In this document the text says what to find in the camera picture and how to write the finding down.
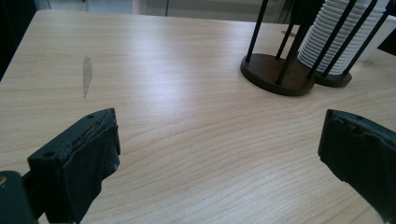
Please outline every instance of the screw hole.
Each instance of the screw hole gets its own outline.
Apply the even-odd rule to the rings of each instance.
[[[54,154],[55,154],[55,153],[54,153],[53,151],[46,152],[46,153],[44,153],[43,157],[49,158],[49,157],[52,157]]]

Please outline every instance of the light wood tabletop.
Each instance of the light wood tabletop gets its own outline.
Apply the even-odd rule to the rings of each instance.
[[[280,96],[239,70],[253,29],[38,11],[0,83],[0,170],[24,175],[29,155],[114,107],[120,167],[83,223],[382,223],[318,143],[328,108],[396,130],[396,57],[376,51],[345,88]],[[264,23],[255,52],[275,55],[285,29]]]

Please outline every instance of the smudge mark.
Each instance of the smudge mark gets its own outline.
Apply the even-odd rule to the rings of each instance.
[[[82,64],[82,71],[84,73],[84,78],[82,79],[82,89],[84,90],[84,99],[87,97],[88,89],[90,88],[92,80],[92,64],[91,58],[85,56],[84,63]]]

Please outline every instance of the wood grain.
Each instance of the wood grain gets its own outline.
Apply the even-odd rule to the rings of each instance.
[[[115,107],[120,168],[83,223],[382,223],[317,151],[328,108],[396,130],[396,58],[377,51],[343,89],[279,96],[239,71],[253,28],[38,11],[0,83],[0,169],[26,173],[50,139]],[[285,29],[263,24],[255,52],[275,55]]]

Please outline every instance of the dark wooden base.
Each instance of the dark wooden base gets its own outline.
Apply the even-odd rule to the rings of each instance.
[[[282,84],[276,84],[284,62],[284,59],[276,59],[275,56],[252,54],[250,62],[246,61],[246,57],[242,60],[241,72],[247,80],[266,91],[287,96],[308,94],[315,82],[306,78],[309,68],[297,59],[291,61]]]
[[[326,77],[323,77],[322,74],[319,72],[316,72],[314,74],[315,83],[327,87],[345,87],[351,79],[352,75],[350,75],[350,73],[339,76],[327,75]]]

